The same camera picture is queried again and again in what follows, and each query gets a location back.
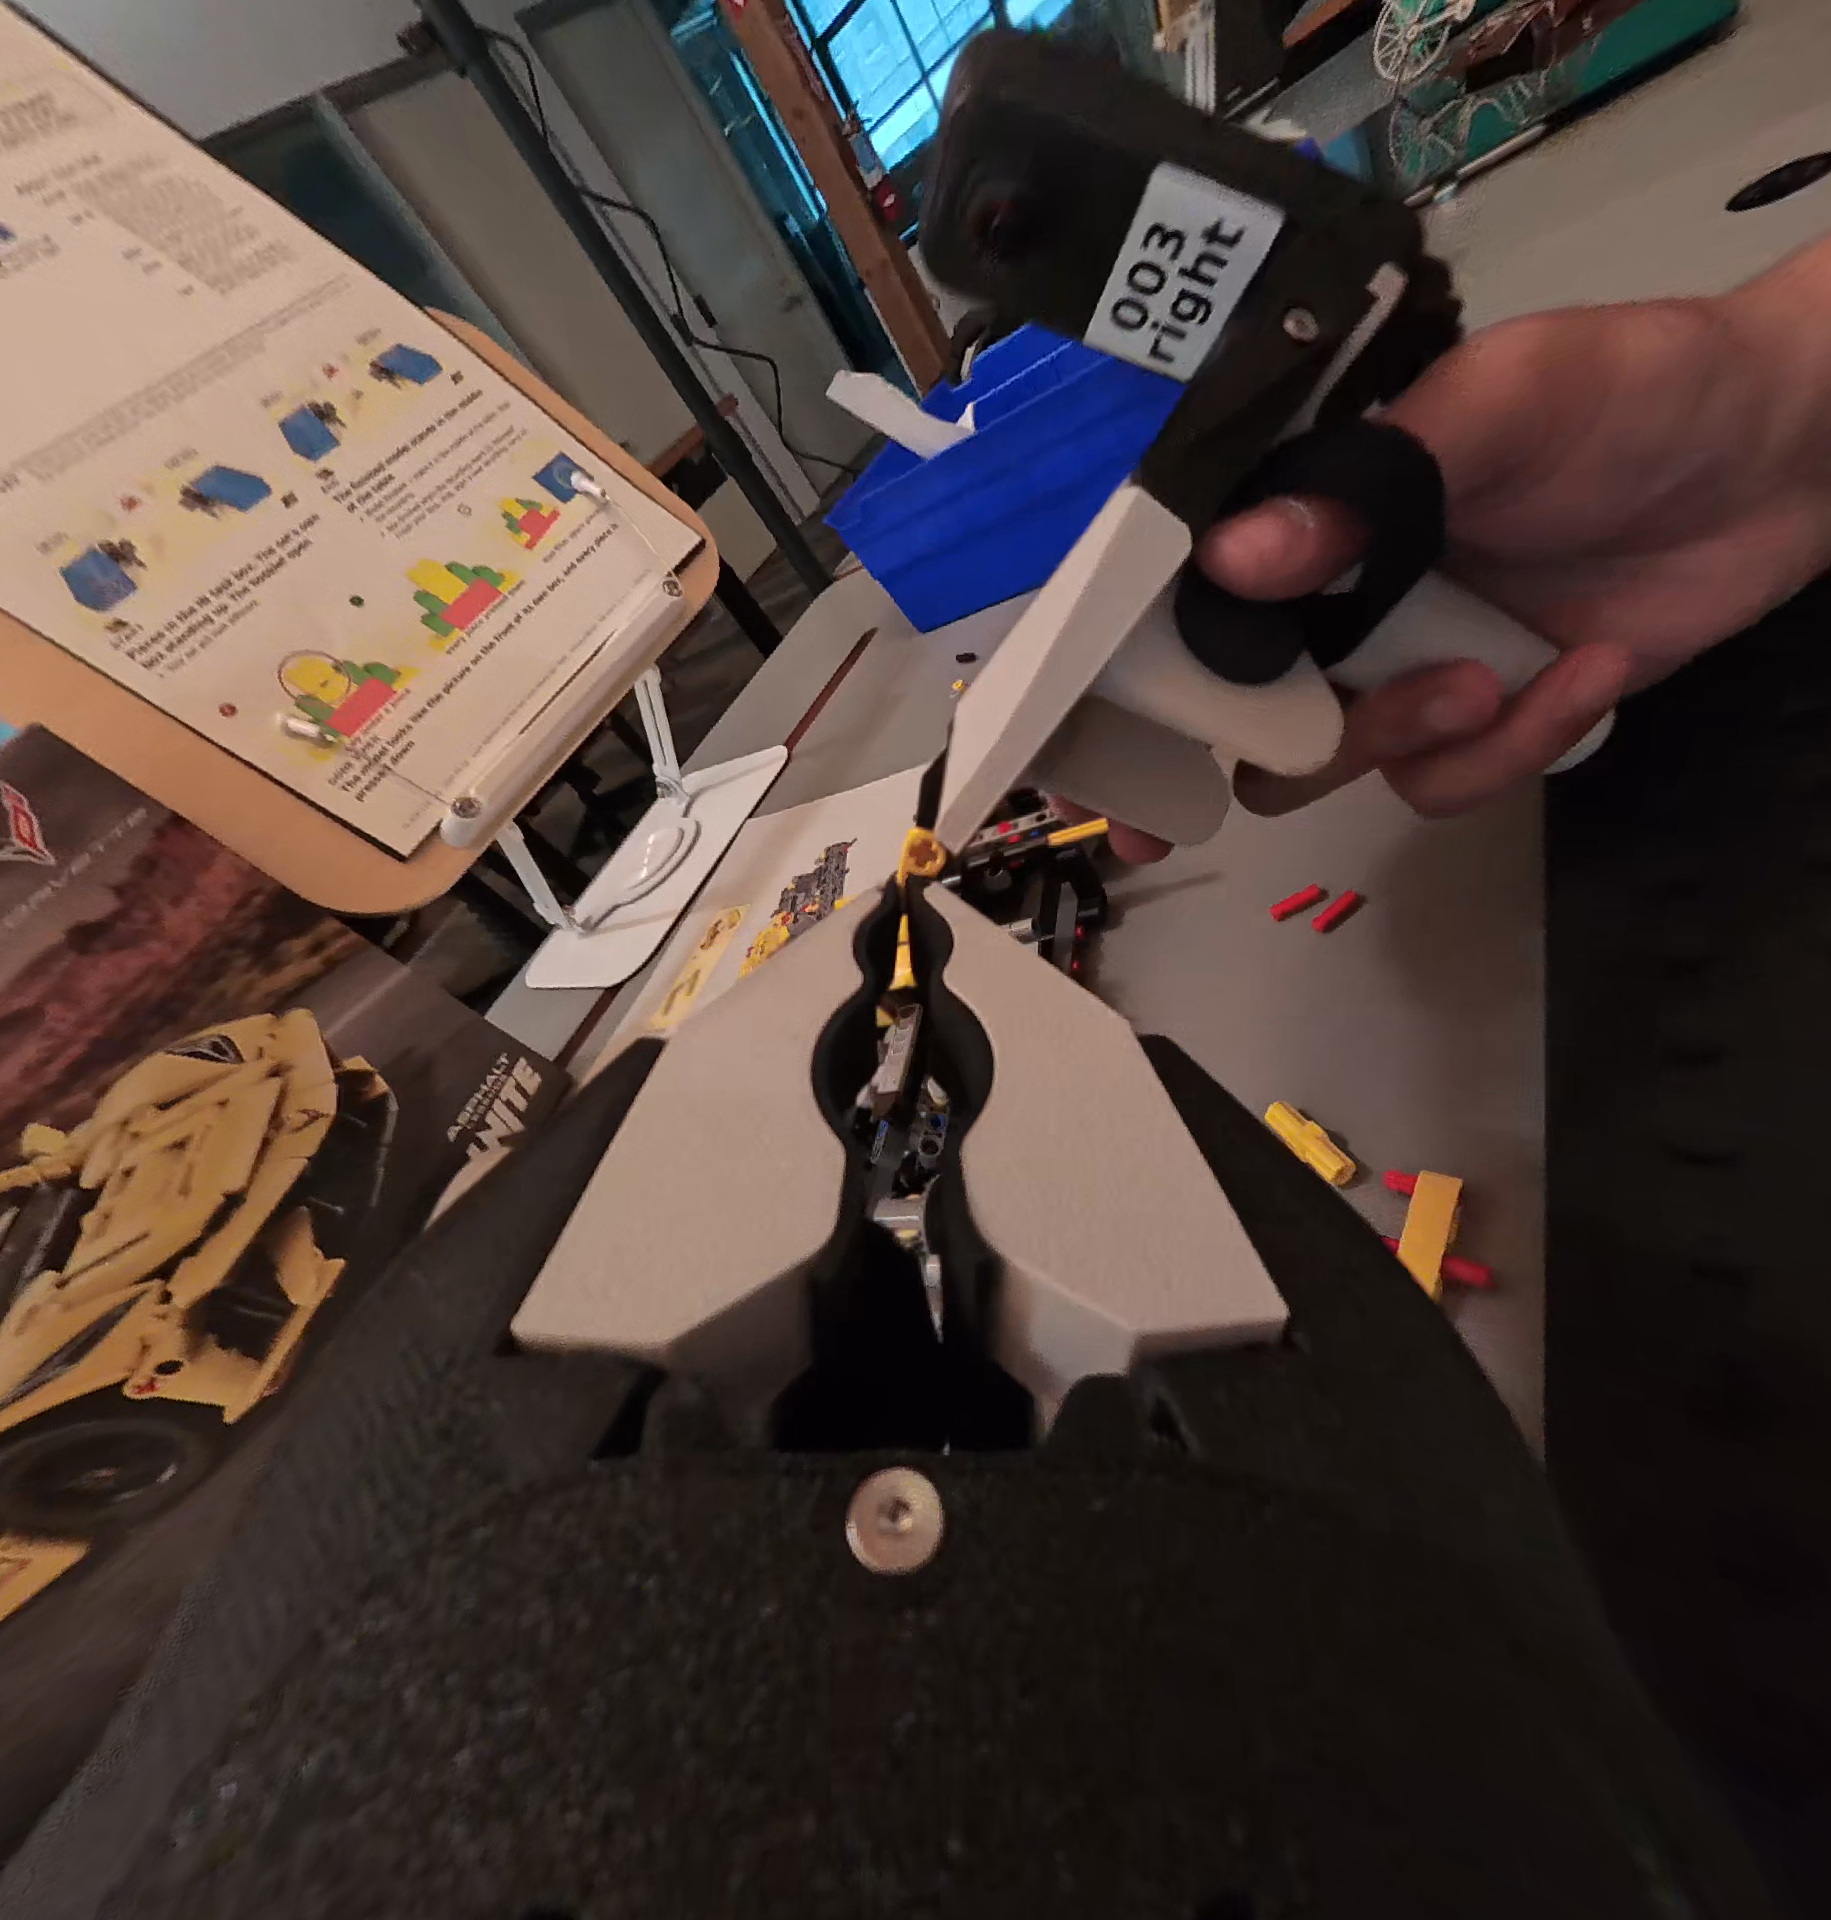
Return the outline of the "blue storage bin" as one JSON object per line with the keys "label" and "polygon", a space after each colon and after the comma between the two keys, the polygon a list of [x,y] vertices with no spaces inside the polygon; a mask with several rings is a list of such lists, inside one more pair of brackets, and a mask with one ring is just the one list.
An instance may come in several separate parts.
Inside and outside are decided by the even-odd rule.
{"label": "blue storage bin", "polygon": [[940,631],[1040,589],[1180,399],[1163,375],[1021,326],[922,401],[931,420],[974,414],[974,431],[928,460],[885,447],[827,522],[917,631]]}

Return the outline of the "yellow black lego car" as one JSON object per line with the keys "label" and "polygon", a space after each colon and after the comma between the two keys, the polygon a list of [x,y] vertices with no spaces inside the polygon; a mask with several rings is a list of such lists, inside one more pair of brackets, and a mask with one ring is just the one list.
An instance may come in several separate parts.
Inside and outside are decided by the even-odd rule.
{"label": "yellow black lego car", "polygon": [[[1097,864],[1104,837],[1102,821],[1063,823],[1024,789],[933,882],[1055,974],[1084,982],[1110,914]],[[941,1271],[924,1209],[951,1142],[952,1100],[927,1064],[921,984],[905,999],[889,989],[878,1006],[878,1067],[855,1094],[850,1135],[868,1162],[870,1217],[917,1261],[931,1319],[941,1325]]]}

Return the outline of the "person's right hand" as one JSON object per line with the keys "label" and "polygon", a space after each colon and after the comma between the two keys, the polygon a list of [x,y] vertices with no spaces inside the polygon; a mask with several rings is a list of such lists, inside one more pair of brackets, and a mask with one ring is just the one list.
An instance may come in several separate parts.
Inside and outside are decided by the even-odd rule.
{"label": "person's right hand", "polygon": [[1519,692],[1444,662],[1353,697],[1312,776],[1236,768],[1263,819],[1371,775],[1464,812],[1831,573],[1831,231],[1717,297],[1490,326],[1383,422],[1441,474],[1447,577],[1557,656]]}

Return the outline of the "wooden post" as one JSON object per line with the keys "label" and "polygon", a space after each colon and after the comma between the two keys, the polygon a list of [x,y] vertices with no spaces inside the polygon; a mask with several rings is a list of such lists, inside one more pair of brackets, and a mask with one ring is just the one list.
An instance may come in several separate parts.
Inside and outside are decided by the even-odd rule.
{"label": "wooden post", "polygon": [[790,134],[918,397],[952,371],[936,299],[865,183],[850,122],[818,76],[784,3],[725,3],[727,21]]}

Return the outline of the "black perforated mat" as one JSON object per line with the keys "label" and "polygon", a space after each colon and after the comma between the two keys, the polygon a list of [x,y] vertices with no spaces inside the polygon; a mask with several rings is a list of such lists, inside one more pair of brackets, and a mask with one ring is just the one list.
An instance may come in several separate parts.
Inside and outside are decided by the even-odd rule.
{"label": "black perforated mat", "polygon": [[1831,574],[1549,793],[1549,1466],[1663,1717],[1831,1917]]}

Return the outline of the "black lego set box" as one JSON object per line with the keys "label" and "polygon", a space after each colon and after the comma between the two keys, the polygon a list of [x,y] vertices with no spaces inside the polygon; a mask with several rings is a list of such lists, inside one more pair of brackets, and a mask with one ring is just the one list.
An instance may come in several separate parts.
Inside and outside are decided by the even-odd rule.
{"label": "black lego set box", "polygon": [[235,1449],[568,1081],[0,721],[0,1626]]}

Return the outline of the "white paper slip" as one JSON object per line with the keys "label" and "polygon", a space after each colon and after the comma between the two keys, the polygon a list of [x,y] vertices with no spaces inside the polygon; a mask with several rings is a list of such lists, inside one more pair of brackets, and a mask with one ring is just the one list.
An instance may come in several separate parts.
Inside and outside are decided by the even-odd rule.
{"label": "white paper slip", "polygon": [[933,462],[977,438],[977,404],[967,405],[963,420],[944,420],[883,375],[840,370],[831,380],[828,399],[921,462]]}

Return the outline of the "black stand pole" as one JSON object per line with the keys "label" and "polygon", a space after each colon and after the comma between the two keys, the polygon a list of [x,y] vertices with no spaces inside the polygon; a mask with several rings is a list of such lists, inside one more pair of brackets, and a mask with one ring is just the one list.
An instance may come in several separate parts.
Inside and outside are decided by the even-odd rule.
{"label": "black stand pole", "polygon": [[744,435],[719,409],[716,397],[696,366],[693,344],[680,324],[669,322],[639,269],[619,247],[610,224],[599,212],[600,198],[570,171],[557,150],[547,126],[541,82],[530,55],[519,56],[527,82],[517,85],[500,56],[509,43],[485,31],[466,4],[416,3],[414,9],[447,60],[477,88],[500,130],[510,137],[577,249],[608,285],[641,345],[685,404],[716,467],[736,485],[775,539],[778,555],[814,596],[831,589],[835,577],[806,541],[799,510],[784,505]]}

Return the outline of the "yellow thin lego beam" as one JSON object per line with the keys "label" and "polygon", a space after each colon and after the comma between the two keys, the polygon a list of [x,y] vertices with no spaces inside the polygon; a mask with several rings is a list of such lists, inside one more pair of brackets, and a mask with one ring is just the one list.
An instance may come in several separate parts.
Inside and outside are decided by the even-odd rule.
{"label": "yellow thin lego beam", "polygon": [[895,974],[889,989],[892,994],[898,994],[903,999],[912,996],[918,991],[918,974],[912,951],[912,921],[907,915],[910,887],[917,882],[931,882],[941,876],[948,867],[948,858],[948,849],[928,830],[912,828],[907,831],[896,871],[896,890],[903,914],[898,919]]}
{"label": "yellow thin lego beam", "polygon": [[1459,1233],[1463,1182],[1441,1170],[1418,1170],[1406,1179],[1405,1197],[1406,1213],[1397,1256],[1411,1280],[1439,1305]]}

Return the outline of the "lego instruction booklet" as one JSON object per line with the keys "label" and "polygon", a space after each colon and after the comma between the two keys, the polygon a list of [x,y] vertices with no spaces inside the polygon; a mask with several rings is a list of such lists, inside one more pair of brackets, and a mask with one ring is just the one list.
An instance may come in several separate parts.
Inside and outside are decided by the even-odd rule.
{"label": "lego instruction booklet", "polygon": [[666,1037],[784,946],[896,876],[924,768],[750,819],[643,974],[627,1035]]}

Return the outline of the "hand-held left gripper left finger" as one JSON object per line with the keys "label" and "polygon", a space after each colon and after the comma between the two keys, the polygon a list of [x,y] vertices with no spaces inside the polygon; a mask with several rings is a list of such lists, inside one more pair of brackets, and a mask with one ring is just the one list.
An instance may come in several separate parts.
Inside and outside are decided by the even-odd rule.
{"label": "hand-held left gripper left finger", "polygon": [[512,1319],[766,1409],[812,1369],[891,1393],[918,1369],[918,1266],[868,1213],[851,1129],[880,1065],[903,898],[868,901],[641,1056],[646,1076]]}

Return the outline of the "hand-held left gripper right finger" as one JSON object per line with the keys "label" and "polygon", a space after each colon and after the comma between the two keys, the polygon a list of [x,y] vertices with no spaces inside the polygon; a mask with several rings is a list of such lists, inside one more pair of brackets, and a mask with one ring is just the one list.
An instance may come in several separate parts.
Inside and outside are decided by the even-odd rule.
{"label": "hand-held left gripper right finger", "polygon": [[1085,1380],[1276,1344],[1286,1301],[1135,1029],[938,887],[921,974],[972,1354],[1051,1420]]}

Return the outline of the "yellow lego axle connector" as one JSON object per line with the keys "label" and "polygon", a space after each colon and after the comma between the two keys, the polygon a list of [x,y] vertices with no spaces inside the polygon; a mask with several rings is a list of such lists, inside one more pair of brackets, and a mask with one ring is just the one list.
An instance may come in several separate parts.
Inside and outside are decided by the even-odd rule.
{"label": "yellow lego axle connector", "polygon": [[1328,1187],[1352,1187],[1360,1179],[1360,1167],[1348,1146],[1286,1100],[1275,1100],[1263,1124]]}

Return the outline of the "brown box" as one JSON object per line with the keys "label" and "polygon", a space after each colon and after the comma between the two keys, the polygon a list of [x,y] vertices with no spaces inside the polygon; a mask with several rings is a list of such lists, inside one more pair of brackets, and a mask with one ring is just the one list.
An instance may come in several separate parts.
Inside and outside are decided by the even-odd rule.
{"label": "brown box", "polygon": [[1449,74],[1469,93],[1547,74],[1567,55],[1573,3],[1512,3],[1475,24],[1459,43]]}

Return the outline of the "printed instruction sheet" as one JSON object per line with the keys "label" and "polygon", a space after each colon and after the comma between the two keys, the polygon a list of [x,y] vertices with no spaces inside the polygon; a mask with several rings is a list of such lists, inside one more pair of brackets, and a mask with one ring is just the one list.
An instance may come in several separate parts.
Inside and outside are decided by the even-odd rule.
{"label": "printed instruction sheet", "polygon": [[699,530],[0,4],[0,614],[405,861]]}

